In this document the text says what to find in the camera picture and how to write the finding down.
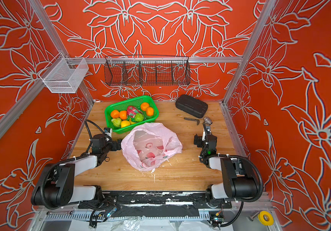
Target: pink plastic bag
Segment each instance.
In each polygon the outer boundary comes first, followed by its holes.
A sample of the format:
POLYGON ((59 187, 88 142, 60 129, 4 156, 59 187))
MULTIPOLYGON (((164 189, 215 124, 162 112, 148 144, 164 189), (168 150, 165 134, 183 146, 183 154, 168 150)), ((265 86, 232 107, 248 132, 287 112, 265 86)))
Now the pink plastic bag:
POLYGON ((137 170, 157 168, 171 156, 182 152, 176 133, 162 123, 144 123, 136 126, 121 143, 123 155, 137 170))

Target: fruit basket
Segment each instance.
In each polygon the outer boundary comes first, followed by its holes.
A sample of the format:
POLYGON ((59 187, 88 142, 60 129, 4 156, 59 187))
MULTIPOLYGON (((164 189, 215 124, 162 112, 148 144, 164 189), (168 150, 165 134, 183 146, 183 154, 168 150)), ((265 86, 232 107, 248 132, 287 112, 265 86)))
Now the fruit basket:
POLYGON ((121 102, 118 102, 115 104, 111 104, 105 109, 104 114, 105 114, 106 126, 113 129, 113 132, 122 134, 124 132, 131 131, 137 125, 154 122, 155 119, 158 118, 158 116, 159 116, 159 111, 158 111, 157 106, 154 103, 154 100, 150 96, 143 95, 143 96, 139 96, 139 97, 136 97, 133 99, 127 99, 127 100, 124 100, 124 101, 121 101, 121 102), (148 116, 148 115, 146 115, 146 113, 144 111, 142 111, 140 109, 140 105, 144 102, 148 103, 150 105, 150 107, 152 107, 154 109, 154 115, 148 116), (141 122, 129 125, 127 127, 122 127, 122 128, 114 127, 113 123, 111 122, 112 117, 110 116, 110 113, 113 110, 118 110, 118 111, 127 110, 128 106, 134 106, 137 109, 139 109, 145 116, 145 119, 141 122))

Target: floral wallpaper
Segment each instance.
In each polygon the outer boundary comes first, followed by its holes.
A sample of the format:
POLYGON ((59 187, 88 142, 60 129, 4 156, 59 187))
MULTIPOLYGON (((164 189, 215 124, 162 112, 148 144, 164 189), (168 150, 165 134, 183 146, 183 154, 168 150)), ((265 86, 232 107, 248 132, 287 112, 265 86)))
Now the floral wallpaper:
POLYGON ((27 0, 0 1, 0 119, 56 55, 27 0))
POLYGON ((278 0, 228 101, 283 230, 331 230, 331 0, 278 0))
MULTIPOLYGON (((61 0, 41 2, 71 57, 104 58, 240 56, 265 1, 84 0, 74 6, 61 0)), ((85 84, 94 99, 104 101, 140 95, 174 100, 182 94, 220 100, 236 68, 236 63, 191 65, 188 86, 108 86, 102 64, 94 64, 85 84)))
POLYGON ((28 229, 40 171, 68 157, 88 109, 80 90, 53 94, 44 88, 0 139, 0 230, 28 229))

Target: wooden table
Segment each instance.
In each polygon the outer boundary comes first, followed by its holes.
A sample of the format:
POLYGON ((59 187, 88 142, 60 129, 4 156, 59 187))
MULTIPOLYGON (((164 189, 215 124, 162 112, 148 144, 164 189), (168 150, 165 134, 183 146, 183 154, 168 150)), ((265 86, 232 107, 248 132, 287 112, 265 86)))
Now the wooden table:
MULTIPOLYGON (((88 119, 106 127, 104 117, 105 108, 112 103, 95 103, 88 119)), ((184 117, 194 118, 177 109, 174 102, 156 102, 160 112, 156 122, 175 132, 183 145, 182 153, 176 154, 163 162, 153 173, 141 172, 128 164, 122 151, 108 153, 109 162, 99 167, 85 171, 75 177, 76 185, 100 185, 103 190, 164 190, 164 191, 204 191, 210 184, 222 182, 222 174, 218 170, 207 168, 199 162, 198 155, 201 148, 194 145, 194 135, 202 135, 202 120, 197 126, 194 121, 186 121, 184 117)), ((218 102, 208 103, 205 116, 212 119, 212 134, 217 136, 217 151, 221 154, 235 155, 225 120, 218 102)), ((89 123, 92 135, 99 134, 99 130, 89 123)), ((123 134, 113 133, 113 140, 124 138, 123 134)), ((89 145, 89 135, 84 127, 74 147, 71 156, 79 156, 89 145)))

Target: yellow tape roll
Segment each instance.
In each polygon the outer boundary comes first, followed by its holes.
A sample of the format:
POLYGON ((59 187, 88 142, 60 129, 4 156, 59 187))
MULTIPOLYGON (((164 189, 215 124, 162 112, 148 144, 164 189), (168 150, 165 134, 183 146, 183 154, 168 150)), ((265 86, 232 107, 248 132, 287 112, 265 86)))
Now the yellow tape roll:
POLYGON ((260 223, 264 225, 273 225, 273 216, 267 211, 261 211, 258 215, 260 223))

